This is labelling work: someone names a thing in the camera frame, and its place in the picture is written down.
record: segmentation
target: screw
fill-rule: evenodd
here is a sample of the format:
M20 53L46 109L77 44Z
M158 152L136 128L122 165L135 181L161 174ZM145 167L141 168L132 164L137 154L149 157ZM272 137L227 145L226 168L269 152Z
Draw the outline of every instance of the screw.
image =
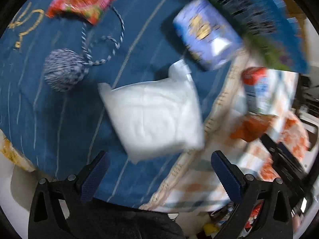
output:
M249 181L252 181L254 180L254 176L252 174L246 174L246 179L249 180Z
M75 178L76 178L76 176L75 176L74 174L70 174L70 175L68 176L68 180L69 180L69 181L74 181Z
M283 183L283 181L282 181L281 178L276 178L276 182L277 182L278 184L282 184L282 183Z
M39 180L39 183L40 184L44 184L46 182L46 179L45 178L42 178L41 180Z

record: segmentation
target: gold embroidery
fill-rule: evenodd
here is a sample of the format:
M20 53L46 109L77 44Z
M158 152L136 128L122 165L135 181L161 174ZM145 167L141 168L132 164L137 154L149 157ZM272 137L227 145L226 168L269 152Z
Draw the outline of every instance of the gold embroidery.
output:
M28 21L32 14L34 13L39 13L39 17L38 19L36 20L36 22L30 27L28 28L26 31L23 31L23 32L20 32L19 33L19 40L15 43L15 47L16 48L20 48L21 47L21 42L22 42L22 39L23 39L23 36L29 34L31 31L33 31L38 25L39 23L42 21L43 17L44 17L44 10L42 9L35 9L35 10L32 10L29 15L23 20L21 21L22 17L24 17L27 13L27 11L29 10L30 6L31 6L31 2L29 2L28 6L25 8L25 10L21 13L21 15L18 17L17 21L14 21L17 14L19 12L17 12L17 14L14 16L14 18L12 19L12 21L10 22L9 24L9 28L10 29L14 29L15 27L18 27L18 26L21 26L22 24L24 24L26 21Z

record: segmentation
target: blue gripper pad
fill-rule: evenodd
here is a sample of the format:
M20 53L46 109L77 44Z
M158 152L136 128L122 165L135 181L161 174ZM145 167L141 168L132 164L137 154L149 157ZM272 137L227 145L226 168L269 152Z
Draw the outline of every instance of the blue gripper pad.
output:
M108 154L105 153L101 159L94 165L91 172L83 182L81 186L81 197L82 203L93 199L94 193L98 189L106 171L110 166L110 159Z
M244 174L219 150L212 153L211 164L230 200L240 204L245 187Z

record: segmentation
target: braided rope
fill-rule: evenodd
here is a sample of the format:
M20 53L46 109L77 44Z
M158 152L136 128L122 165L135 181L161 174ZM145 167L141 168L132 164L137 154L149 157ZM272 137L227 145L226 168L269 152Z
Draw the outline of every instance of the braided rope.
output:
M102 36L100 39L102 41L111 40L115 44L115 48L119 49L124 37L124 22L118 11L112 7L113 11L116 13L120 19L122 31L120 36L120 41L117 42L116 39L111 36ZM44 78L47 83L55 90L60 92L66 92L73 88L79 81L81 81L84 76L89 72L89 68L86 66L98 66L108 62L112 55L109 55L107 59L92 61L91 48L98 41L95 41L86 46L86 23L83 23L82 27L82 49L86 60L80 57L76 52L69 49L56 49L51 51L50 55L47 56L44 63Z
M117 42L116 39L114 39L111 36L102 36L100 38L100 40L105 41L105 40L111 40L114 42L115 44L115 48L119 49L121 46L121 43L123 42L123 38L124 38L124 31L125 31L125 27L124 27L124 21L122 19L122 16L119 14L119 12L115 9L114 6L111 7L112 10L116 13L117 17L120 19L121 22L121 36L120 36L120 41ZM86 23L83 23L83 27L82 27L82 49L83 49L83 53L85 55L85 57L87 58L88 62L85 62L84 65L89 65L89 66L98 66L101 64L104 64L108 61L110 61L110 59L112 58L112 55L109 55L106 59L101 59L101 60L96 60L95 62L92 61L92 56L91 56L91 48L94 47L94 44L98 43L98 40L92 42L88 47L86 45L86 40L87 40L87 35L86 35L86 28L87 25ZM113 56L115 55L115 49L113 49L112 51Z

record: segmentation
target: blue cloth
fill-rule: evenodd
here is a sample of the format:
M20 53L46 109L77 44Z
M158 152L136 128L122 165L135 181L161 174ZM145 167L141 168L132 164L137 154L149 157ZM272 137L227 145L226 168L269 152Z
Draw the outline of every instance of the blue cloth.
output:
M137 165L128 162L104 111L97 83L112 85L124 65L116 87L166 78L169 66L186 52L172 21L190 1L114 2L125 22L122 46L110 62L92 67L88 75L66 93L54 91L44 81L44 59L53 49L59 48L68 48L81 55L82 21L77 17L44 17L33 31L23 36L18 50L14 49L18 34L34 24L38 13L33 13L18 27L8 28L0 40L0 128L14 147L58 180L77 174L88 158L91 162L101 150L106 150L111 166L95 197L129 207L148 202L179 154ZM25 17L33 9L46 11L51 0L27 1L15 21L29 2L32 4ZM117 16L109 10L97 26L88 30L87 39L93 41L109 34L116 37L120 31ZM96 45L92 50L93 60L109 55L113 47L112 42ZM205 119L221 91L229 64L220 70L205 72L187 53L186 62L192 70Z

